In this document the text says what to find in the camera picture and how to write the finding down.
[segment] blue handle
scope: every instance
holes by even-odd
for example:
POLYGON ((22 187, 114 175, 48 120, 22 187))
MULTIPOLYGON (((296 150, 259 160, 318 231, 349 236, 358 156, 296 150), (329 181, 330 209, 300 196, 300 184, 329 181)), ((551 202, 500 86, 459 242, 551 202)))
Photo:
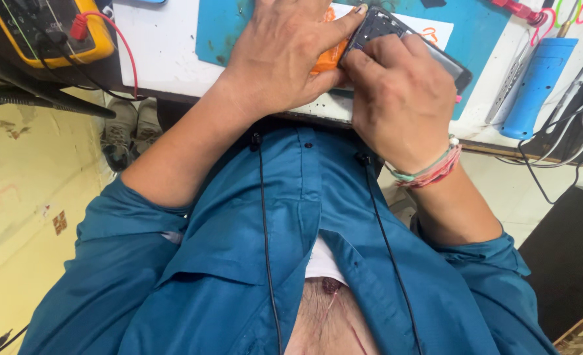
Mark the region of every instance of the blue handle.
POLYGON ((526 71, 517 101, 500 129, 503 136, 517 140, 532 137, 537 115, 570 59, 578 38, 544 38, 526 71))

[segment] blue shirt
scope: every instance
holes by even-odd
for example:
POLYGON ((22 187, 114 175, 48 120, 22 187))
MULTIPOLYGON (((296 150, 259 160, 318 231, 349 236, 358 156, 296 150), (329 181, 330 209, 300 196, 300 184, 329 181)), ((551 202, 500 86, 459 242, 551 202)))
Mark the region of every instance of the blue shirt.
MULTIPOLYGON (((310 128, 264 136, 283 341, 291 336, 320 233, 381 352, 416 354, 366 170, 354 159, 359 150, 310 128)), ((537 324, 536 298, 522 279, 529 270, 509 235, 430 245, 390 213, 374 181, 372 191, 425 354, 556 354, 537 324)), ((192 210, 154 205, 118 179, 87 207, 77 234, 76 257, 35 310, 21 355, 277 352, 258 153, 240 151, 192 210)))

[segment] hand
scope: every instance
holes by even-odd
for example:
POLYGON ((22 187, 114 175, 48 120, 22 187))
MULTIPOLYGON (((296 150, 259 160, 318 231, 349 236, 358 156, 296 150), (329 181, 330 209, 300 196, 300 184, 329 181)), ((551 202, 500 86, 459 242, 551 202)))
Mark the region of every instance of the hand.
POLYGON ((352 126, 379 156, 419 173, 449 148, 453 77, 418 35, 388 35, 343 60, 354 87, 352 126))
POLYGON ((256 121, 308 104, 342 82, 340 69, 310 75, 321 53, 349 36, 368 9, 321 20, 330 0, 256 0, 254 15, 236 41, 219 81, 230 101, 256 121))

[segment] fingernail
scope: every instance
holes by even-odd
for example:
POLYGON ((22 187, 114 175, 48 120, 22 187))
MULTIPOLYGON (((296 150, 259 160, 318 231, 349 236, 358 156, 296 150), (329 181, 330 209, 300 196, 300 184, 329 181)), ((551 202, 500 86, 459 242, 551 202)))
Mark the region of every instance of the fingernail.
POLYGON ((355 13, 359 13, 359 14, 365 14, 366 11, 368 11, 368 5, 366 4, 361 4, 357 7, 357 10, 355 10, 355 13))

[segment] shoe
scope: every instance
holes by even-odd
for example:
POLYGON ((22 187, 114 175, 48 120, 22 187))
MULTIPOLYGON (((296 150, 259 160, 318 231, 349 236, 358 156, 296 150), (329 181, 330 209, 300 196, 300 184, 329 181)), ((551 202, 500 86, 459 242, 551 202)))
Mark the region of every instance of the shoe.
POLYGON ((158 101, 153 98, 145 99, 138 108, 138 131, 132 149, 134 158, 138 158, 146 152, 161 135, 162 128, 158 122, 158 101))
POLYGON ((133 162, 129 149, 138 112, 131 102, 120 99, 112 99, 107 108, 116 113, 116 118, 105 120, 101 150, 112 171, 120 173, 133 162))

